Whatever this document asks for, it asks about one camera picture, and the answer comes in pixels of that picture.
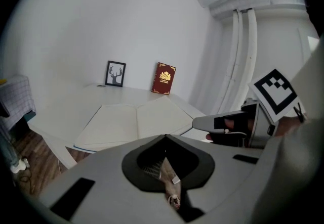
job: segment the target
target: notebook page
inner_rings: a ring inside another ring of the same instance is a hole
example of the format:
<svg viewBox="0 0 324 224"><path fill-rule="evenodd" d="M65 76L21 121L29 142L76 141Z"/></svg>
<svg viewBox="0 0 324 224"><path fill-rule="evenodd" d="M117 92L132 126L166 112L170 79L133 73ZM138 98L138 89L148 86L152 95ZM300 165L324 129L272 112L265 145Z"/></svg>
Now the notebook page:
<svg viewBox="0 0 324 224"><path fill-rule="evenodd" d="M167 97L137 107L140 139L160 134L182 134L191 129L192 118Z"/></svg>

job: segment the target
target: red book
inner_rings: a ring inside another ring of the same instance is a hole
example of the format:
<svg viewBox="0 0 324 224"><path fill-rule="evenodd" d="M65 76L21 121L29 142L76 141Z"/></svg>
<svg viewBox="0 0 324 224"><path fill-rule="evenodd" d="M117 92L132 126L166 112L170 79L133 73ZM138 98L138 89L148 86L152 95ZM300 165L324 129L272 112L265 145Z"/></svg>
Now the red book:
<svg viewBox="0 0 324 224"><path fill-rule="evenodd" d="M169 95L176 68L158 62L152 86L152 92Z"/></svg>

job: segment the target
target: picture frame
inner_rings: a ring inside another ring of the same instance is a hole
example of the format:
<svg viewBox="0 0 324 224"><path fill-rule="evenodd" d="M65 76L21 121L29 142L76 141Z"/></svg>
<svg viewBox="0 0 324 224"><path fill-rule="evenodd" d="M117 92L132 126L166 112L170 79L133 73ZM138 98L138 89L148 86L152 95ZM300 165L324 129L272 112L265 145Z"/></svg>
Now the picture frame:
<svg viewBox="0 0 324 224"><path fill-rule="evenodd" d="M108 61L105 85L123 86L126 63Z"/></svg>

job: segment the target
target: plaid fabric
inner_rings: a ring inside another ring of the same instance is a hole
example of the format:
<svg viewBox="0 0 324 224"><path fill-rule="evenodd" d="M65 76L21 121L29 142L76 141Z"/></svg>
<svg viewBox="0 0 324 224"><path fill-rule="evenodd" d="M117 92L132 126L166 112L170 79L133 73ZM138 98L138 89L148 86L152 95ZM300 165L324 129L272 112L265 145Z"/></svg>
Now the plaid fabric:
<svg viewBox="0 0 324 224"><path fill-rule="evenodd" d="M26 76L14 76L8 79L7 83L0 85L0 100L10 114L8 118L0 117L3 131L9 132L26 113L35 112L35 104Z"/></svg>

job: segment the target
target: wooden floor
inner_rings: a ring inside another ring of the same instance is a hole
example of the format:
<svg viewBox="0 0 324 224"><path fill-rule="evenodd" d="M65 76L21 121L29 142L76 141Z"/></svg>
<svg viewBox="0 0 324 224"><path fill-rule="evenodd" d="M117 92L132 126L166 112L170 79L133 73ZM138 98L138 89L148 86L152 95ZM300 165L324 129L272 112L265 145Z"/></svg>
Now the wooden floor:
<svg viewBox="0 0 324 224"><path fill-rule="evenodd" d="M58 163L57 157L52 153L42 136L32 130L14 145L30 164L30 169L20 171L14 176L20 188L28 194L38 196L43 188L60 175L60 169L62 173L67 170L61 162ZM89 155L89 153L79 150L70 148L67 150L76 162L80 162Z"/></svg>

